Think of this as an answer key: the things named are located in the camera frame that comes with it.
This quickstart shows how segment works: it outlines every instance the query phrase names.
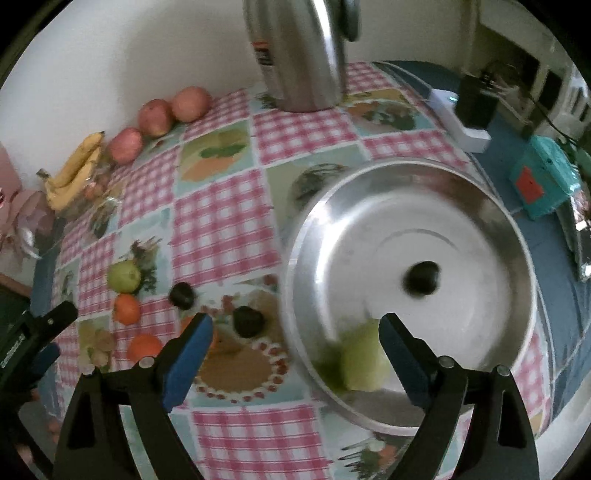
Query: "banana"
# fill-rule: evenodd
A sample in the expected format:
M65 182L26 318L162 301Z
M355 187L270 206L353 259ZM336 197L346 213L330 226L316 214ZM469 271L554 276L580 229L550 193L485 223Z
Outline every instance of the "banana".
M86 185L86 180L91 177L96 164L100 159L101 153L101 148L96 147L68 186L58 189L47 189L47 203L53 211L61 212L78 194L80 194Z
M97 132L86 137L74 150L74 153L70 155L61 171L55 177L46 179L46 185L53 190L66 187L74 180L78 171L83 167L90 154L100 145L104 137L105 132Z

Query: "thermos label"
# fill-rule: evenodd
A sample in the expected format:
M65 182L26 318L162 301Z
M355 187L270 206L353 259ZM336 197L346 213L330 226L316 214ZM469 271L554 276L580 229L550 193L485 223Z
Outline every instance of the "thermos label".
M276 100L283 100L283 88L281 88L281 83L275 71L269 44L266 41L256 41L252 43L252 46L255 49L256 61L261 66L269 95Z

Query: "metal kettle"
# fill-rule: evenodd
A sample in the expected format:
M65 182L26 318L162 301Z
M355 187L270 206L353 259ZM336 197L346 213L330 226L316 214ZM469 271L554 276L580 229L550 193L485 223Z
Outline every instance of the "metal kettle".
M315 112L341 102L343 40L359 37L359 0L244 0L244 15L277 108Z

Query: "orange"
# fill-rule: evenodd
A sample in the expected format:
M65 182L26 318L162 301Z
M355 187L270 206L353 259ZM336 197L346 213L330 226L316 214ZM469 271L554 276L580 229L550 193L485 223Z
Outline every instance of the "orange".
M163 346L158 337L143 333L131 340L127 349L127 358L136 364L145 356L158 356Z
M141 312L138 300L129 293L120 293L113 304L113 320L123 325L139 322Z
M189 323L191 323L191 320L193 320L193 318L194 318L194 316L188 315L181 320L181 334L184 332L185 328L187 328L189 326ZM209 346L209 351L213 350L216 347L216 343L217 343L217 328L215 328L215 326L214 326L213 327L212 343Z

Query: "black power adapter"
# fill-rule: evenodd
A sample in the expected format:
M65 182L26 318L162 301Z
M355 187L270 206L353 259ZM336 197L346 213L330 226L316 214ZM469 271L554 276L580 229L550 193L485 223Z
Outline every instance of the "black power adapter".
M456 116L466 128L485 130L491 123L499 104L492 77L483 73L478 78L464 75L457 96Z

